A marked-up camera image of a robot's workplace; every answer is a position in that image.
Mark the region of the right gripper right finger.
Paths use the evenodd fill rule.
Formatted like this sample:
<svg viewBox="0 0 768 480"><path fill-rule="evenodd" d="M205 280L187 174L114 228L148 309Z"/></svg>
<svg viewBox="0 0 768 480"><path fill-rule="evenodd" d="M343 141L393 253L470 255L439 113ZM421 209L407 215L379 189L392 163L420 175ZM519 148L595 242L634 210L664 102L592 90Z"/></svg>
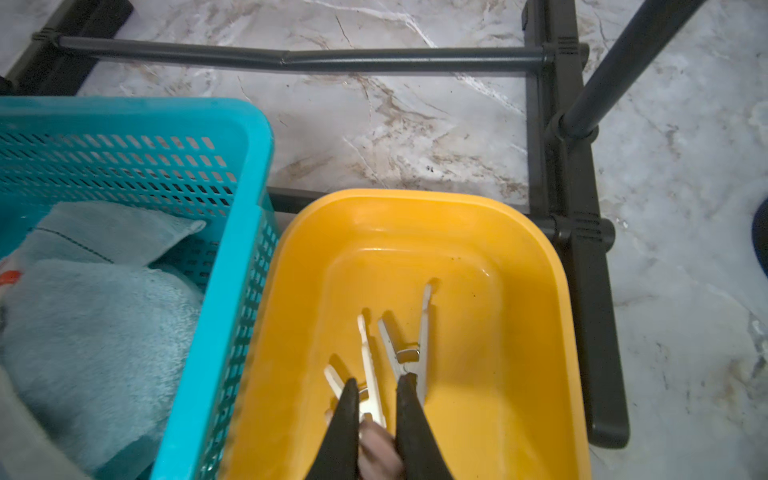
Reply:
<svg viewBox="0 0 768 480"><path fill-rule="evenodd" d="M395 443L408 480L453 479L415 388L416 376L400 377L396 393Z"/></svg>

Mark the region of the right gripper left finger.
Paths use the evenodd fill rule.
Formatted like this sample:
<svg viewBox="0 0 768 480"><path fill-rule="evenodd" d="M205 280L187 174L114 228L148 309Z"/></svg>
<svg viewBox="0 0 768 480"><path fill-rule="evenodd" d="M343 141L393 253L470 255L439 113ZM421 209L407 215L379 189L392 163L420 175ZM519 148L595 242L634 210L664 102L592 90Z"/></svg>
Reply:
<svg viewBox="0 0 768 480"><path fill-rule="evenodd" d="M358 478L359 390L355 378L346 381L326 434L306 480Z"/></svg>

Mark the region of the light blue towel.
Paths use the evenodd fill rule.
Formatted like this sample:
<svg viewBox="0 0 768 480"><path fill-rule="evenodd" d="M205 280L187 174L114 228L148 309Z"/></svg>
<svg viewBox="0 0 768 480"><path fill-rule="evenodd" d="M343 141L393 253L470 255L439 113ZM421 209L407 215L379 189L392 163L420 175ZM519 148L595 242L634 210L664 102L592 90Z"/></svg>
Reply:
<svg viewBox="0 0 768 480"><path fill-rule="evenodd" d="M167 270L43 260L1 302L1 362L54 445L97 479L153 464L203 296Z"/></svg>

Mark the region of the orange patterned towel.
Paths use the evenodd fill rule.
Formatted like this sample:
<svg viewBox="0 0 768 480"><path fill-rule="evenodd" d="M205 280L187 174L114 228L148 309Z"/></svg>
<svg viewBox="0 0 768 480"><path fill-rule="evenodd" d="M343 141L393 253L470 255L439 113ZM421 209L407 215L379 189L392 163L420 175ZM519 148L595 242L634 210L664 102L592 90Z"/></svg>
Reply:
<svg viewBox="0 0 768 480"><path fill-rule="evenodd" d="M16 284L22 276L18 270L5 270L0 274L0 287L5 288Z"/></svg>

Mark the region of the grey clothespin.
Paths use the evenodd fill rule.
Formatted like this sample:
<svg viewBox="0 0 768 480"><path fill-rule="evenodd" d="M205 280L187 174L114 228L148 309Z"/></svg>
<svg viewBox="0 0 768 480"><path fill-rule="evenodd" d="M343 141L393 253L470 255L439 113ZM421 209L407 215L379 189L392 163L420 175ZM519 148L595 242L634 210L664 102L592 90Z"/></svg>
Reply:
<svg viewBox="0 0 768 480"><path fill-rule="evenodd" d="M381 318L377 323L394 379L396 381L399 381L402 378L409 380L415 388L421 406L425 405L428 391L427 374L432 292L433 286L430 283L427 283L422 295L419 335L416 342L411 342L402 348L397 348L392 340L385 320Z"/></svg>

